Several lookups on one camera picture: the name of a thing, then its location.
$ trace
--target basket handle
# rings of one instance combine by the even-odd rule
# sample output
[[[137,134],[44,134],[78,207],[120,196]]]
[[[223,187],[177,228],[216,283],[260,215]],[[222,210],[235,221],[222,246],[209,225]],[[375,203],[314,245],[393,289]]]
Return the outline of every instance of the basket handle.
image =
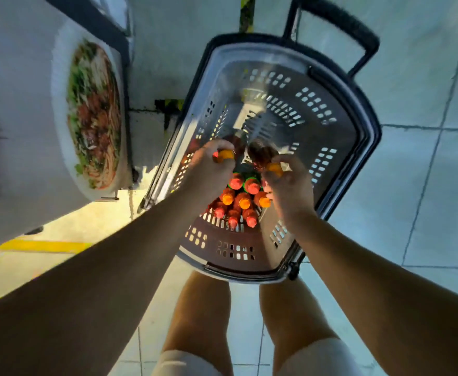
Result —
[[[348,76],[354,77],[378,51],[380,40],[375,33],[344,9],[341,9],[327,0],[292,0],[292,4],[290,5],[290,10],[288,12],[287,24],[284,28],[283,38],[292,39],[295,19],[297,12],[300,9],[325,19],[335,25],[365,49],[365,54],[354,65],[354,67],[349,70],[347,73]]]

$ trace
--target food poster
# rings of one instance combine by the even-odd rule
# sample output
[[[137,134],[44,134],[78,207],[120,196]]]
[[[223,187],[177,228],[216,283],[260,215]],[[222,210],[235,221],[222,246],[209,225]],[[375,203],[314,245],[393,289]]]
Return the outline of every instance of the food poster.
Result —
[[[45,0],[0,0],[0,244],[131,184],[123,88],[107,43]]]

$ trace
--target leg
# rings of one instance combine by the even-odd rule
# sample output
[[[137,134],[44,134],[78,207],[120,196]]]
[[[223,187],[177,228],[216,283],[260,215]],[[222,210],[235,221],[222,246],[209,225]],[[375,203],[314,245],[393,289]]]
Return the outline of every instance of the leg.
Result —
[[[176,349],[197,355],[231,376],[230,302],[227,282],[192,272],[178,298],[163,352]]]
[[[315,341],[338,338],[320,305],[298,278],[260,286],[260,309],[274,348],[273,373],[298,350]]]

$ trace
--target printed food image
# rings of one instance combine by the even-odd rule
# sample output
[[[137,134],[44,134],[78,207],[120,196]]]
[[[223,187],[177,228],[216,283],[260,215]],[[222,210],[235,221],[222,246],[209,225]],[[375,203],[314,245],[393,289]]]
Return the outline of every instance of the printed food image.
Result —
[[[116,77],[106,52],[83,40],[70,66],[67,125],[79,158],[75,170],[90,189],[113,181],[121,146],[121,107]]]

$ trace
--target forearm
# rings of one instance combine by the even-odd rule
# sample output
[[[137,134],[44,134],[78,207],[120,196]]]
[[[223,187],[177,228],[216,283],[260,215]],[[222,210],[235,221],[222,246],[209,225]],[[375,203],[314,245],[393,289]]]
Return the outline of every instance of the forearm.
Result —
[[[458,296],[377,256],[312,215],[288,224],[391,375],[458,374]]]
[[[1,298],[0,374],[107,374],[203,208],[192,198],[179,190]]]

